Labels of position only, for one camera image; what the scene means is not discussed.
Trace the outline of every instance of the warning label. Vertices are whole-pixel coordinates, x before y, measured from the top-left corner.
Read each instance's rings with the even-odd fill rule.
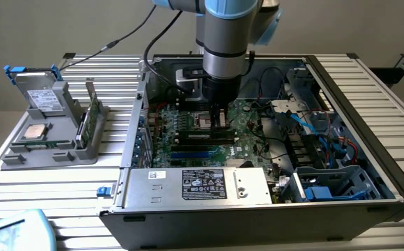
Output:
[[[63,107],[58,101],[54,90],[29,90],[27,91],[39,110],[62,111]]]
[[[183,170],[182,197],[185,200],[218,200],[227,198],[223,169]]]
[[[149,172],[149,179],[166,179],[167,171]]]

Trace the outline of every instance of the motherboard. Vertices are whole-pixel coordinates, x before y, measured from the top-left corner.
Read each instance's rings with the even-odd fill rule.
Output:
[[[236,100],[230,104],[228,113],[220,114],[226,128],[211,138],[207,111],[181,111],[175,104],[158,105],[153,111],[149,121],[154,133],[154,168],[247,165],[270,172],[272,161],[266,140],[250,131],[250,125],[259,124],[251,102]]]

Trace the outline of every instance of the red cable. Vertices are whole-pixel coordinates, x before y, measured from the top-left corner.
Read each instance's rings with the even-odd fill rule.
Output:
[[[348,140],[348,143],[352,146],[354,151],[355,151],[354,157],[352,157],[352,160],[351,160],[351,164],[355,164],[356,163],[356,157],[358,157],[358,147],[350,140]]]

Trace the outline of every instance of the robotic arm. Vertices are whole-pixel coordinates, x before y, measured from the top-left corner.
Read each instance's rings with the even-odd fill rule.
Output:
[[[238,98],[248,44],[267,45],[282,11],[279,0],[153,0],[173,10],[198,14],[196,43],[204,49],[203,88],[212,126],[220,109]]]

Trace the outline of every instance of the blue latch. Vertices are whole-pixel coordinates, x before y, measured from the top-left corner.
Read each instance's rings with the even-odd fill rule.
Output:
[[[17,85],[17,81],[14,80],[13,76],[11,76],[11,70],[10,70],[11,66],[10,65],[6,65],[5,66],[5,71],[6,71],[6,75],[9,76],[10,78],[10,81],[14,85]]]
[[[111,191],[113,188],[111,187],[101,187],[97,190],[97,197],[111,197]]]
[[[362,200],[367,192],[360,191],[350,196],[332,196],[328,187],[310,187],[304,189],[306,198],[310,201],[339,201],[339,200]]]
[[[62,72],[61,72],[61,70],[59,70],[59,68],[57,67],[55,64],[53,64],[51,70],[53,70],[53,72],[54,72],[55,75],[57,75],[57,79],[58,79],[59,81],[63,81]]]
[[[11,73],[23,73],[25,71],[27,71],[27,67],[26,66],[15,66],[11,69]]]

